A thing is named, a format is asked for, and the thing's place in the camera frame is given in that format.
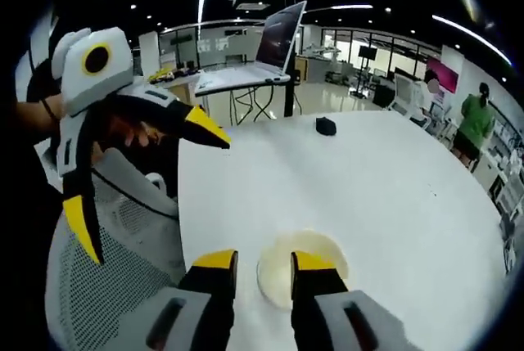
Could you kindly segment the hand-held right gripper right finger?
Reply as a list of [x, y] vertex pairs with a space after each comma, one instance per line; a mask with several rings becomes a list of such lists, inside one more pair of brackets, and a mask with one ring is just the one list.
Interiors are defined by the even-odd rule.
[[318, 255], [291, 252], [291, 301], [299, 350], [413, 349], [399, 318], [363, 291], [349, 291]]

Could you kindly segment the person's left hand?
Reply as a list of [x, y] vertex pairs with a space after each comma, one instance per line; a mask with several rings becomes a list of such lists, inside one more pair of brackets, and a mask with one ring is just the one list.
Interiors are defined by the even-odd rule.
[[150, 144], [160, 145], [165, 140], [175, 139], [173, 134], [164, 133], [145, 122], [132, 122], [117, 115], [110, 117], [108, 140], [130, 147], [138, 144], [147, 147]]

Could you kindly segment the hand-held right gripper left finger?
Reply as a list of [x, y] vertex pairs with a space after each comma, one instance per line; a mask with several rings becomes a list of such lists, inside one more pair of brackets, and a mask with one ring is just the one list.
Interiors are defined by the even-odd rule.
[[178, 286], [163, 290], [146, 345], [151, 350], [225, 350], [234, 323], [238, 252], [204, 254]]

